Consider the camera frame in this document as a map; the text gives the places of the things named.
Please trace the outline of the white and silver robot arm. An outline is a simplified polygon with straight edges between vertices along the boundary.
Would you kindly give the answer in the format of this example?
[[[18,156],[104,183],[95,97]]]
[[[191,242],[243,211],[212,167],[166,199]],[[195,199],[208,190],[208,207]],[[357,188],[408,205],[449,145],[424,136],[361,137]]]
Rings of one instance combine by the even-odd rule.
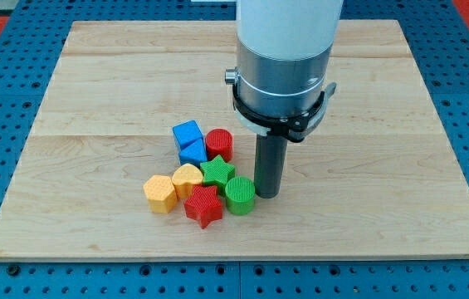
[[[225,82],[259,115],[308,111],[320,96],[342,7],[342,0],[238,0],[237,66]]]

